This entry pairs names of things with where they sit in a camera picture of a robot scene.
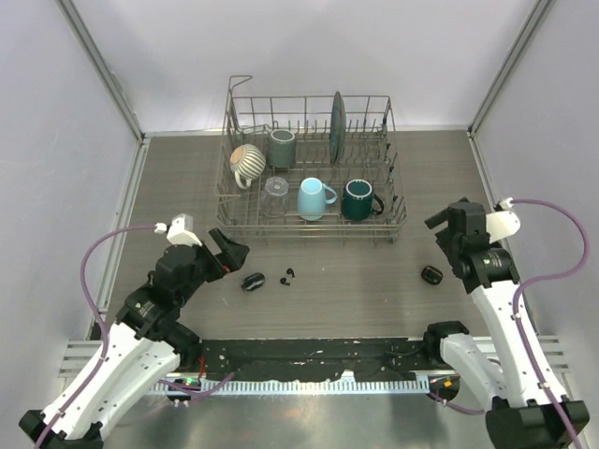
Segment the black earbud charging case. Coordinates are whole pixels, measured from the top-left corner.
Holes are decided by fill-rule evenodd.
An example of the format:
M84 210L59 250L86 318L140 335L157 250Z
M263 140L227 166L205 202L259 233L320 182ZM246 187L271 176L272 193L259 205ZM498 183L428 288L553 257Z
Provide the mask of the black earbud charging case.
M260 288L266 281L265 275L260 272L253 273L243 279L241 289L245 292L253 292Z

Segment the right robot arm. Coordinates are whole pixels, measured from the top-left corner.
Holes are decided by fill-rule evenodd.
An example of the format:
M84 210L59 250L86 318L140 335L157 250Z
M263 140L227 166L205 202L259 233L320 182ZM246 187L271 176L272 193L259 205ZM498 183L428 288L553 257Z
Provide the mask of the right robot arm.
M523 282L511 253L501 242L521 222L509 197L492 213L462 198L425 222L454 275L481 312L498 361L478 349L458 321L428 326L422 355L433 369L450 366L482 406L489 439L496 448L581 447L580 432L590 421L586 404L570 398L548 363L523 303L524 290L546 280Z

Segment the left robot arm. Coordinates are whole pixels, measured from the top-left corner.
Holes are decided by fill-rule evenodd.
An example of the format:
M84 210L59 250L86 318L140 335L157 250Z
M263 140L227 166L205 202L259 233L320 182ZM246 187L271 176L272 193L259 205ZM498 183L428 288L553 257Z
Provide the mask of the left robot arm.
M143 228L167 238L169 246L146 282L124 301L108 326L93 300L88 302L100 328L101 345L69 387L42 410L19 422L36 448L101 448L124 415L172 371L192 371L201 353L199 336L179 322L181 310L204 283L242 268L248 246L217 228L209 234L214 254L187 222Z

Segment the clear drinking glass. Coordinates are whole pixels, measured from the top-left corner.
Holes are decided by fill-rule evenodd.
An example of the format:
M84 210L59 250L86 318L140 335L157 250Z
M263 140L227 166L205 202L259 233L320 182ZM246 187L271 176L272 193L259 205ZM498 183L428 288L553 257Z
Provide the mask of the clear drinking glass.
M281 177L273 176L266 179L262 190L259 207L267 217L280 217L286 214L288 207L289 185Z

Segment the striped beige mug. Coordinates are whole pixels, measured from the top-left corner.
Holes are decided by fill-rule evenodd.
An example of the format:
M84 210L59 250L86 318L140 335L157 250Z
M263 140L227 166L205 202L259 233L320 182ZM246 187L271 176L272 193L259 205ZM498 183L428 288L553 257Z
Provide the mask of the striped beige mug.
M252 144L241 145L229 157L229 166L235 182L243 190L249 189L252 182L260 177L266 163L265 155Z

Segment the dark green mug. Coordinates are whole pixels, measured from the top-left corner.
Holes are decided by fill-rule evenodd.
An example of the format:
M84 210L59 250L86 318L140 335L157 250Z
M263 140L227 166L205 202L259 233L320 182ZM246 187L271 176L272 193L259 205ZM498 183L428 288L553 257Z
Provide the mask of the dark green mug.
M341 213L350 221L363 221L372 215L382 215L383 200L375 193L373 185L363 179L350 180L343 188Z

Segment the light blue mug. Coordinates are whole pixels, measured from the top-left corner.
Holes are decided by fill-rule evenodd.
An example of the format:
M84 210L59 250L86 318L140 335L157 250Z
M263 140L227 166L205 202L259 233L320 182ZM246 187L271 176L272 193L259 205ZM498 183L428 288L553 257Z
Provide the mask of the light blue mug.
M306 221L319 220L337 198L337 192L318 178L306 178L301 182L298 191L298 214Z

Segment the grey ceramic cup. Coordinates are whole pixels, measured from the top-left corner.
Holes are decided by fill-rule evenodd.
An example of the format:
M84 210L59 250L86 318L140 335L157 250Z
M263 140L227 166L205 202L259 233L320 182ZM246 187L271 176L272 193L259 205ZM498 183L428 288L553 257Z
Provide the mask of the grey ceramic cup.
M296 159L296 135L288 130L272 130L268 137L267 161L277 169L291 168Z

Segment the dark teal plate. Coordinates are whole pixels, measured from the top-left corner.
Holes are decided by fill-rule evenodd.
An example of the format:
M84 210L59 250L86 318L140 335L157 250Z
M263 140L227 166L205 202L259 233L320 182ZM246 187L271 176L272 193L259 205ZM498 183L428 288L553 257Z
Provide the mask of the dark teal plate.
M329 133L329 158L332 164L341 161L344 153L346 113L342 94L337 91L333 98Z

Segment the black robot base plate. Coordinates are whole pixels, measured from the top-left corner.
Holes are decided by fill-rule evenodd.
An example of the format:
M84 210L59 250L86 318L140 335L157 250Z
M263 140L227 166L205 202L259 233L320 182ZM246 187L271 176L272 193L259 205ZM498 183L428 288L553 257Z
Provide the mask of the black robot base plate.
M203 340L178 370L203 371L210 380L233 373L240 382L320 383L337 381L347 370L358 382L373 382L451 368L422 340L367 338Z

